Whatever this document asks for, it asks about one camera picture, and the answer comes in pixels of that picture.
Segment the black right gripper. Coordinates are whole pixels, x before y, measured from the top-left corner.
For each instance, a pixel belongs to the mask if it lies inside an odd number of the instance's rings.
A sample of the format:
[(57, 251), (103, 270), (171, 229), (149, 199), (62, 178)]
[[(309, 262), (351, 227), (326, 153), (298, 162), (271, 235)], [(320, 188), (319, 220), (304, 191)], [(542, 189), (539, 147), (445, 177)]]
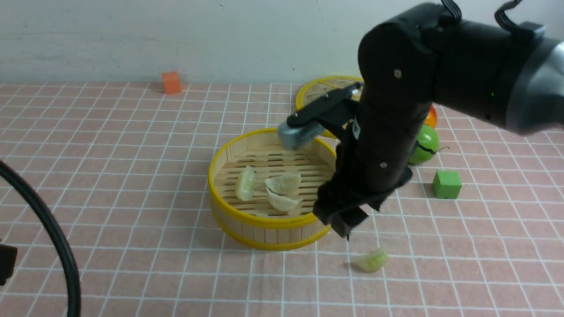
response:
[(404, 132), (368, 128), (355, 135), (353, 125), (337, 146), (336, 171), (319, 187), (313, 214), (349, 241), (353, 229), (368, 218), (365, 203), (377, 210), (412, 177), (407, 167), (414, 138)]

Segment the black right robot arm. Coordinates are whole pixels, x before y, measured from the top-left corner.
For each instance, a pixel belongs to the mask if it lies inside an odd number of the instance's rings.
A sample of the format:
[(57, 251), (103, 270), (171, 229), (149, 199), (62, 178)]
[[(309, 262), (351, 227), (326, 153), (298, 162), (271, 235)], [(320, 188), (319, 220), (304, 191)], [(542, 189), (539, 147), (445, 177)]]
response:
[(313, 213), (342, 238), (412, 177), (408, 161), (433, 103), (517, 135), (563, 128), (563, 42), (545, 27), (463, 20), (452, 0), (419, 4), (361, 39), (362, 84), (326, 93), (304, 108), (340, 140), (336, 172)]

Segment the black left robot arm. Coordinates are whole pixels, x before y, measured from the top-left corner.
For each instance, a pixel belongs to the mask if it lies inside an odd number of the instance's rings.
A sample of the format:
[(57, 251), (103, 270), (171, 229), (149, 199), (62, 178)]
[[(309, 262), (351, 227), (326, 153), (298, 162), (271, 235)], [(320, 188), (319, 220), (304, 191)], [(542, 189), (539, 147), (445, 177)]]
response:
[(4, 286), (14, 273), (18, 249), (0, 243), (0, 286)]

